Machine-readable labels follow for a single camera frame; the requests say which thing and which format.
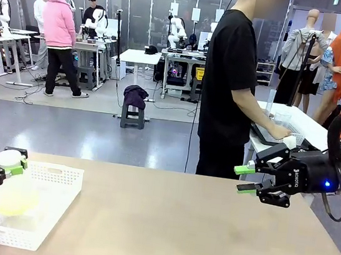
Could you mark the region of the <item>person's right hand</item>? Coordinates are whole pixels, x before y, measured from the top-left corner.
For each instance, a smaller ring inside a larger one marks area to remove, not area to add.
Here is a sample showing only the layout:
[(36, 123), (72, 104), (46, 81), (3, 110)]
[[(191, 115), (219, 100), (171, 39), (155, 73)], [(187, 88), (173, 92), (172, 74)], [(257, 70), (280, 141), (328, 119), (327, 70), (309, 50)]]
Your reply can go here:
[(273, 123), (268, 130), (268, 132), (271, 134), (271, 136), (275, 140), (282, 140), (283, 138), (289, 137), (291, 135), (291, 131), (287, 129), (286, 127), (277, 125), (276, 123)]

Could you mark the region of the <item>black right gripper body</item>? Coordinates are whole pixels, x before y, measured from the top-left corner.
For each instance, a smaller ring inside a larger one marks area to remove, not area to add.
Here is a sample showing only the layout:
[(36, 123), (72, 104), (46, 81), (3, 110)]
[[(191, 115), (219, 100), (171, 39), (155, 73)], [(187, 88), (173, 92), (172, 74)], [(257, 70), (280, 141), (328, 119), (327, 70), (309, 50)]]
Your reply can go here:
[(291, 153), (293, 186), (300, 193), (331, 193), (340, 184), (328, 154), (320, 151)]

